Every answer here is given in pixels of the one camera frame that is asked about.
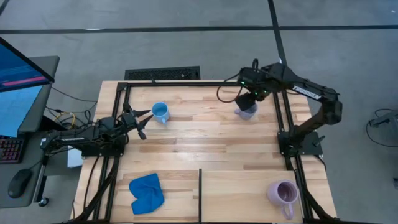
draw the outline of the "black keyboard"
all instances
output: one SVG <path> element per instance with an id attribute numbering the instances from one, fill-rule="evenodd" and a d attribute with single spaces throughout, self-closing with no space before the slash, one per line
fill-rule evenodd
<path id="1" fill-rule="evenodd" d="M 20 163 L 24 152 L 24 139 L 0 136 L 0 164 Z"/>

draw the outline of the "blue towel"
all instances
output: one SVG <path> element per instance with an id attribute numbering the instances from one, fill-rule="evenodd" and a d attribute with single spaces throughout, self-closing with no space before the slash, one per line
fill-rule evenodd
<path id="1" fill-rule="evenodd" d="M 130 192 L 137 198 L 131 204 L 135 215 L 150 213 L 159 208 L 164 202 L 157 174 L 147 175 L 130 182 Z"/>

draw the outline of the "gray floor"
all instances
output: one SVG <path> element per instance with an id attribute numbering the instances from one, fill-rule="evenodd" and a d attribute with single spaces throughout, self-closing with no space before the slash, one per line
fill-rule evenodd
<path id="1" fill-rule="evenodd" d="M 398 24 L 398 2 L 388 0 L 277 0 L 281 26 Z M 1 29 L 89 29 L 215 25 L 271 25 L 265 0 L 75 1 L 11 0 Z M 257 57 L 279 60 L 271 31 L 140 34 L 2 35 L 28 56 L 59 55 L 55 86 L 96 99 L 102 80 L 121 80 L 125 69 L 199 65 L 203 79 L 222 79 Z M 398 151 L 377 146 L 365 133 L 378 108 L 398 108 L 398 30 L 284 31 L 289 66 L 302 77 L 341 93 L 343 120 L 320 129 L 328 178 L 338 216 L 344 220 L 396 223 Z M 81 111 L 89 103 L 52 92 L 48 106 Z M 310 102 L 312 112 L 319 107 Z M 387 126 L 371 129 L 375 139 L 398 145 Z M 51 177 L 45 208 L 0 210 L 1 223 L 67 220 L 78 181 Z"/>

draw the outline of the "wooden tabletop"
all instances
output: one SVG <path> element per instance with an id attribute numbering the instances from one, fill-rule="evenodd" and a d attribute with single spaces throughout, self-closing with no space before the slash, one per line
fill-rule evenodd
<path id="1" fill-rule="evenodd" d="M 270 184 L 295 182 L 293 171 L 204 170 L 202 173 L 202 220 L 206 222 L 287 222 L 281 208 L 267 198 Z M 292 222 L 302 222 L 300 202 L 293 205 Z"/>
<path id="2" fill-rule="evenodd" d="M 103 82 L 95 119 L 111 116 L 117 83 Z M 233 99 L 238 90 L 238 87 L 223 87 L 220 97 L 225 100 Z M 166 126 L 154 119 L 149 121 L 144 131 L 147 135 L 145 141 L 139 139 L 135 130 L 129 133 L 130 142 L 119 164 L 112 222 L 196 222 L 199 169 L 203 169 L 204 174 L 207 170 L 285 170 L 285 162 L 279 154 L 277 143 L 276 133 L 279 128 L 272 97 L 258 103 L 259 110 L 250 121 L 243 121 L 233 113 L 237 108 L 235 103 L 218 101 L 216 87 L 135 87 L 131 90 L 129 101 L 135 110 L 149 110 L 154 103 L 163 101 L 168 104 L 171 117 Z M 305 97 L 289 95 L 289 101 L 295 124 L 311 117 Z M 83 163 L 75 197 L 76 214 L 80 214 L 83 209 L 83 198 L 94 160 L 94 157 L 88 158 Z M 302 156 L 302 160 L 309 191 L 326 212 L 336 216 L 322 163 L 313 156 Z M 101 166 L 102 158 L 94 169 L 88 202 L 97 191 Z M 154 172 L 159 175 L 165 203 L 153 213 L 133 215 L 131 204 L 135 198 L 129 191 L 129 183 L 135 178 Z M 100 218 L 104 217 L 107 198 L 103 197 Z M 205 207 L 206 203 L 203 201 L 203 222 L 225 217 L 217 217 L 217 213 L 205 213 Z M 278 220 L 279 214 L 275 215 L 274 210 L 266 212 Z M 268 220 L 267 215 L 257 219 L 257 222 L 274 221 L 275 218 Z"/>

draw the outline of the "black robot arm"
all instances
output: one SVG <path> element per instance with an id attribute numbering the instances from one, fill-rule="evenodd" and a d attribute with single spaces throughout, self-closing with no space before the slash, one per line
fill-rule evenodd
<path id="1" fill-rule="evenodd" d="M 338 101 L 339 94 L 334 89 L 301 78 L 281 63 L 274 63 L 260 69 L 257 68 L 257 64 L 258 61 L 255 59 L 252 67 L 244 67 L 239 72 L 238 83 L 248 90 L 235 100 L 241 110 L 244 111 L 256 101 L 262 101 L 269 94 L 282 90 L 293 90 L 322 104 L 316 115 L 289 130 L 290 147 L 300 147 L 306 135 L 320 126 L 341 121 L 342 104 Z"/>
<path id="2" fill-rule="evenodd" d="M 122 156 L 128 142 L 128 132 L 137 129 L 141 139 L 142 131 L 153 115 L 138 121 L 138 117 L 150 112 L 135 111 L 128 103 L 123 104 L 123 113 L 117 118 L 105 117 L 95 123 L 76 130 L 51 131 L 42 140 L 41 148 L 47 153 L 71 146 L 81 151 L 82 156 Z"/>

